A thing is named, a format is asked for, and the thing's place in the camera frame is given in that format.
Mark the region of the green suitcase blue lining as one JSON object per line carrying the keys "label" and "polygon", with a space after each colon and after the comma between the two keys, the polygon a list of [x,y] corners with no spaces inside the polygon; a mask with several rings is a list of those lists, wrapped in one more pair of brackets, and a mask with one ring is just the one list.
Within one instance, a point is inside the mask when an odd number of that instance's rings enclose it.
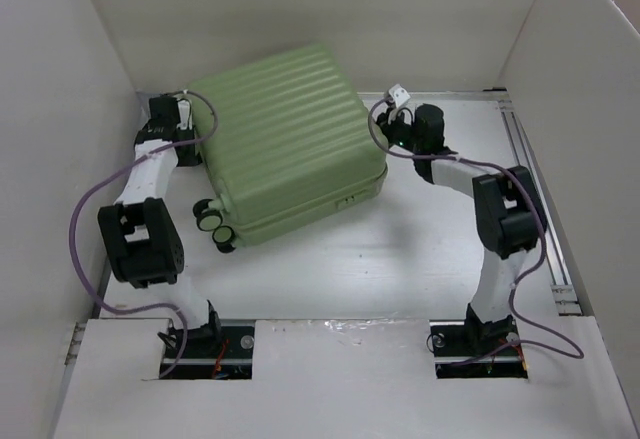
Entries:
{"label": "green suitcase blue lining", "polygon": [[332,51],[312,44],[193,80],[192,120],[214,195],[196,224],[222,253],[376,197],[385,153]]}

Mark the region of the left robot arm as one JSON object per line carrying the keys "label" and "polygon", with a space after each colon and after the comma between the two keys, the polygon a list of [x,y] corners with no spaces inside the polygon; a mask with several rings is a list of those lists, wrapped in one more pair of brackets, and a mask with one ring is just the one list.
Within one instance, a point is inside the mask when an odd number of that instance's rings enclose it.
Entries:
{"label": "left robot arm", "polygon": [[98,212],[98,224],[115,278],[171,303],[187,320],[159,337],[166,348],[193,357],[215,355],[224,344],[222,326],[211,302],[196,292],[185,274],[183,243],[164,198],[178,167],[202,163],[193,143],[191,104],[175,95],[149,99],[149,120],[138,131],[134,153],[141,164],[110,206]]}

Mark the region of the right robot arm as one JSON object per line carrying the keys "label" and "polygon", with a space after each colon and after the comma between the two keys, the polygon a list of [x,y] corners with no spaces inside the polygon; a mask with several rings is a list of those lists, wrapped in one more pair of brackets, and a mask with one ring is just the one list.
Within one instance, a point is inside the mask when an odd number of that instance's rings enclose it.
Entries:
{"label": "right robot arm", "polygon": [[547,221],[530,171],[464,158],[445,143],[442,109],[422,104],[414,111],[390,99],[372,108],[367,126],[385,153],[412,162],[426,183],[445,187],[473,202],[476,233],[483,246],[478,286],[461,325],[453,328],[455,366],[464,367],[518,348],[515,294],[524,266],[544,247]]}

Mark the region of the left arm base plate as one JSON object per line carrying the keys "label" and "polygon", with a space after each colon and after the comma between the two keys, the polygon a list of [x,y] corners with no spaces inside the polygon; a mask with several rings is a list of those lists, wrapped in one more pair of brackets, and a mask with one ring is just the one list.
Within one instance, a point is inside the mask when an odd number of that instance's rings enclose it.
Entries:
{"label": "left arm base plate", "polygon": [[177,348],[164,340],[159,376],[163,380],[250,380],[253,371],[255,323],[231,321],[222,323],[222,342],[207,345],[202,340],[189,340],[178,364],[170,372]]}

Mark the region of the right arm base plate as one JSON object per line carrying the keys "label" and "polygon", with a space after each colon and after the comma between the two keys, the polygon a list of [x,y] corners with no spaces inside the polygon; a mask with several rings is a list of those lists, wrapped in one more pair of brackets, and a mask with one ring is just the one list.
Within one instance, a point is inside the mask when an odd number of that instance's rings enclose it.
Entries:
{"label": "right arm base plate", "polygon": [[463,321],[433,321],[426,346],[434,357],[437,379],[527,379],[528,371],[519,347],[508,346],[505,337],[475,343]]}

